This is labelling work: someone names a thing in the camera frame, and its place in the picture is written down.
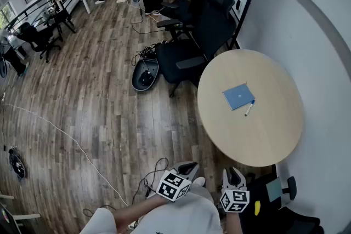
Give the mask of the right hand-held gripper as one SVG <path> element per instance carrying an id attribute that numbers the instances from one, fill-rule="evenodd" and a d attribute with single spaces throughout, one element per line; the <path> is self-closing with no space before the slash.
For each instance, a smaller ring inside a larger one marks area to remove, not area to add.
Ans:
<path id="1" fill-rule="evenodd" d="M 220 205 L 226 213 L 242 213 L 250 203 L 244 175 L 236 168 L 223 169 Z"/>

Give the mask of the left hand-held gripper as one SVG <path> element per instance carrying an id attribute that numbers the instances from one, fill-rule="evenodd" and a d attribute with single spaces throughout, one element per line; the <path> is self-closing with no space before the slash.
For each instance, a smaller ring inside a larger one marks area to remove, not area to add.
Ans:
<path id="1" fill-rule="evenodd" d="M 166 170 L 161 177 L 156 193 L 171 202 L 185 196 L 199 170 L 199 167 L 196 166 L 197 162 L 185 161 L 177 163 L 175 169 Z M 188 179 L 181 174 L 188 174 Z"/>

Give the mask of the white marker pen blue cap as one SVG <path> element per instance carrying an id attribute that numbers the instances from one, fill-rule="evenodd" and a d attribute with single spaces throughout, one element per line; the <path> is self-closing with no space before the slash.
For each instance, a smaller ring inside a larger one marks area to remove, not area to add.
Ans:
<path id="1" fill-rule="evenodd" d="M 245 117 L 247 117 L 248 114 L 250 113 L 250 110 L 252 109 L 254 103 L 255 103 L 255 100 L 253 100 L 253 101 L 250 103 L 248 109 L 247 109 L 246 112 L 245 112 Z"/>

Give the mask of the blue notebook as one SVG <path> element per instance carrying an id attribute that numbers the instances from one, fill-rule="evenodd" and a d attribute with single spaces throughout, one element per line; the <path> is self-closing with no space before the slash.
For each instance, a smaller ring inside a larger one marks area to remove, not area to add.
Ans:
<path id="1" fill-rule="evenodd" d="M 232 111 L 255 101 L 246 83 L 223 91 L 223 95 Z"/>

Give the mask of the person's right forearm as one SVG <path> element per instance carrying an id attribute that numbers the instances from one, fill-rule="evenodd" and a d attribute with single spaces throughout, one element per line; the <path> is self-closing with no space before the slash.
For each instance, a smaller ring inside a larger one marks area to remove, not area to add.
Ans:
<path id="1" fill-rule="evenodd" d="M 238 213 L 226 213 L 227 234 L 242 234 L 242 227 Z"/>

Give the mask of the person's left forearm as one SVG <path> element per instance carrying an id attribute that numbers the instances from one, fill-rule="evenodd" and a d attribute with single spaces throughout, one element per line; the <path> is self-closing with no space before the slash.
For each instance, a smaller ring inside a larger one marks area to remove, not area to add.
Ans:
<path id="1" fill-rule="evenodd" d="M 142 202 L 134 205 L 120 208 L 113 212 L 115 219 L 116 229 L 119 233 L 127 228 L 132 222 L 137 221 L 139 218 L 149 213 L 153 209 L 163 206 L 168 203 L 168 200 L 156 194 Z"/>

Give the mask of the round wooden table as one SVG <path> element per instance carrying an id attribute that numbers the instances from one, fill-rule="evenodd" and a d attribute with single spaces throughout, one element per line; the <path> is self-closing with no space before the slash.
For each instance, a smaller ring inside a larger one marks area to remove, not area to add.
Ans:
<path id="1" fill-rule="evenodd" d="M 246 83 L 255 97 L 231 110 L 223 91 Z M 285 159 L 297 146 L 304 128 L 298 88 L 288 72 L 254 50 L 230 50 L 216 56 L 201 75 L 197 105 L 212 142 L 229 158 L 253 167 Z"/>

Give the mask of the black mesh office chair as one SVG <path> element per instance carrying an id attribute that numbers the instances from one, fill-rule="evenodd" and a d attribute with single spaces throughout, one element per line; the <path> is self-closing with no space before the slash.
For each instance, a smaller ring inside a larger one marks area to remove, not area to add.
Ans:
<path id="1" fill-rule="evenodd" d="M 234 0 L 205 0 L 187 39 L 155 47 L 159 70 L 168 83 L 174 84 L 170 97 L 182 81 L 198 86 L 216 51 L 232 37 L 236 22 L 230 10 L 234 3 Z"/>

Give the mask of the black office chair with headrest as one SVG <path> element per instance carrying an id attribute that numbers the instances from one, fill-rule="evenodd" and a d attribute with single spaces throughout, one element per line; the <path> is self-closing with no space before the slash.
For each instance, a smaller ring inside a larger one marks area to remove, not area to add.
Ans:
<path id="1" fill-rule="evenodd" d="M 158 28 L 165 28 L 176 41 L 184 33 L 187 36 L 193 30 L 193 24 L 202 11 L 205 0 L 175 0 L 171 3 L 162 2 L 161 15 L 168 17 L 157 23 Z"/>

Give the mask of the pale teal flat panel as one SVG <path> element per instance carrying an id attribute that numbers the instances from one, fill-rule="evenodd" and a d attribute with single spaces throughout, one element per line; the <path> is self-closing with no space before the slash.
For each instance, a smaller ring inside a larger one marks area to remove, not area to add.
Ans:
<path id="1" fill-rule="evenodd" d="M 279 178 L 266 184 L 269 202 L 273 202 L 282 196 L 282 187 Z"/>

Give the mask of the person's white shirt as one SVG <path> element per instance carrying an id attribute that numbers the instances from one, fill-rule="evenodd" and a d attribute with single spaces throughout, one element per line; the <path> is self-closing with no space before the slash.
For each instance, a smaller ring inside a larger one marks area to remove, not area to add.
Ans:
<path id="1" fill-rule="evenodd" d="M 142 216 L 131 234 L 223 234 L 218 211 L 205 187 L 191 184 L 175 202 Z M 98 208 L 80 234 L 119 234 L 113 212 Z"/>

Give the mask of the grey oval shell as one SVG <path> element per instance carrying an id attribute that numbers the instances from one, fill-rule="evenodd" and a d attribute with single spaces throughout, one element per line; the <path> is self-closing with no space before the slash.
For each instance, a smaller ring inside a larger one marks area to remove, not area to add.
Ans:
<path id="1" fill-rule="evenodd" d="M 143 92 L 152 87 L 158 76 L 159 65 L 156 59 L 139 59 L 132 75 L 132 87 Z"/>

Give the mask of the light wooden stand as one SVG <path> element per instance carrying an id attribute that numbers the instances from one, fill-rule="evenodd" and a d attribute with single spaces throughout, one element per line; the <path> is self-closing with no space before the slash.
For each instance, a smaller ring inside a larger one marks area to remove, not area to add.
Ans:
<path id="1" fill-rule="evenodd" d="M 21 227 L 23 224 L 21 221 L 38 219 L 41 217 L 40 214 L 24 214 L 15 215 L 7 207 L 3 200 L 14 200 L 14 196 L 0 194 L 0 234 L 23 234 Z"/>

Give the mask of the black swivel chair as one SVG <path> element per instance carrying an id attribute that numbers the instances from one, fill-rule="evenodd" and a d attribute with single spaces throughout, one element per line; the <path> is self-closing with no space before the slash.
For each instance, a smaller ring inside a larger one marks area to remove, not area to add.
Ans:
<path id="1" fill-rule="evenodd" d="M 74 28 L 74 24 L 71 21 L 71 16 L 66 9 L 59 11 L 56 14 L 50 15 L 44 22 L 44 24 L 48 27 L 53 27 L 53 29 L 57 29 L 59 34 L 59 40 L 62 42 L 62 30 L 60 24 L 64 24 L 72 33 L 76 33 Z"/>
<path id="2" fill-rule="evenodd" d="M 43 55 L 45 54 L 46 63 L 49 63 L 50 51 L 53 48 L 61 49 L 61 46 L 55 44 L 55 42 L 57 40 L 63 41 L 60 32 L 57 37 L 54 37 L 54 30 L 54 26 L 47 26 L 38 31 L 34 26 L 25 22 L 18 28 L 16 36 L 18 39 L 29 43 L 35 52 L 40 53 L 40 59 L 43 59 Z"/>

